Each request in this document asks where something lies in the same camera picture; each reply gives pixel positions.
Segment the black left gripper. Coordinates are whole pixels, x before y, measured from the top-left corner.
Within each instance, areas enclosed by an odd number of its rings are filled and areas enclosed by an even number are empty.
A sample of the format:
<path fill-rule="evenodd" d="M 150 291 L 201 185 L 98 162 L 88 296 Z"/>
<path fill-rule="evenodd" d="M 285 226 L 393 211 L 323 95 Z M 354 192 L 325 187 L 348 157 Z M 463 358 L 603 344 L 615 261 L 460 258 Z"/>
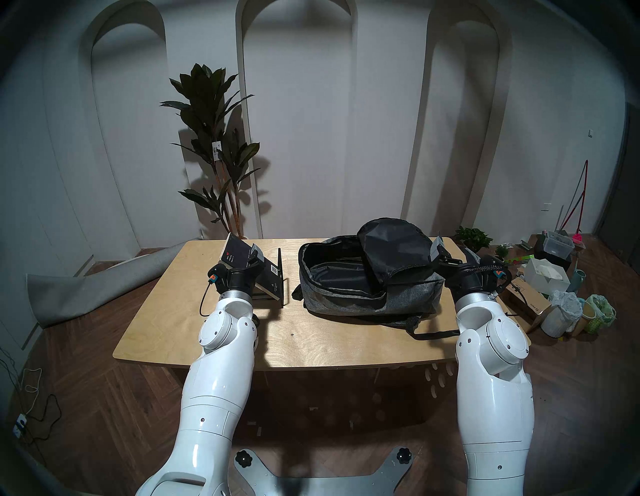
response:
<path fill-rule="evenodd" d="M 220 295 L 229 291 L 239 291 L 252 297 L 257 277 L 265 268 L 263 251 L 255 243 L 249 251 L 248 262 L 252 264 L 243 269 L 229 269 L 222 263 L 210 269 L 210 281 Z"/>

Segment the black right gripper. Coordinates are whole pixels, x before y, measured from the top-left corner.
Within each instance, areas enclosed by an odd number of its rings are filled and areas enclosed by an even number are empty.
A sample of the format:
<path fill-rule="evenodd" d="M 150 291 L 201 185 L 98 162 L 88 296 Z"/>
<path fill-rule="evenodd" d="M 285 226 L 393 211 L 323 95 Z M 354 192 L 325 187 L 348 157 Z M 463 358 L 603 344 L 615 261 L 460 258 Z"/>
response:
<path fill-rule="evenodd" d="M 430 262 L 434 263 L 446 249 L 441 236 L 433 239 Z M 470 248 L 463 248 L 466 262 L 447 258 L 442 263 L 442 276 L 453 300 L 460 300 L 473 293 L 499 295 L 510 284 L 510 270 L 503 260 L 493 255 L 481 258 Z"/>

